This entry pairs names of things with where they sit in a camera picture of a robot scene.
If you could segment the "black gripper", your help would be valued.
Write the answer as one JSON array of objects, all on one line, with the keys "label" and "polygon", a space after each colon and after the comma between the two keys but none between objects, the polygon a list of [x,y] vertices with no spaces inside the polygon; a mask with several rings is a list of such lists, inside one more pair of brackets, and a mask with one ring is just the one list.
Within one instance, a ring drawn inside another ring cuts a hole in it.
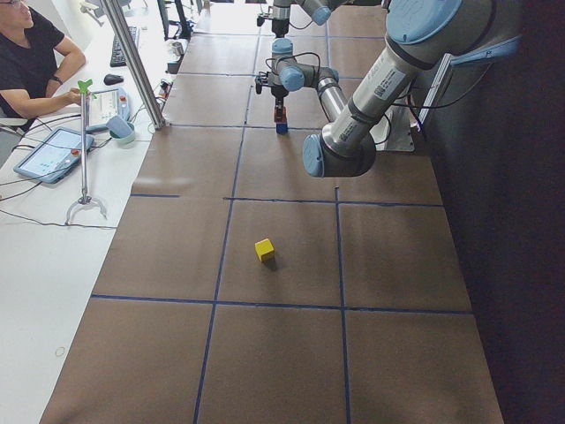
[{"label": "black gripper", "polygon": [[273,72],[259,72],[254,77],[254,84],[257,95],[260,95],[263,89],[269,89],[271,95],[275,98],[274,120],[287,122],[286,107],[283,105],[284,98],[289,94],[289,91],[283,86],[280,78]]},{"label": "black gripper", "polygon": [[267,20],[271,22],[271,30],[276,38],[284,38],[289,32],[290,13],[288,11],[259,13],[257,16],[257,26],[261,27]]}]

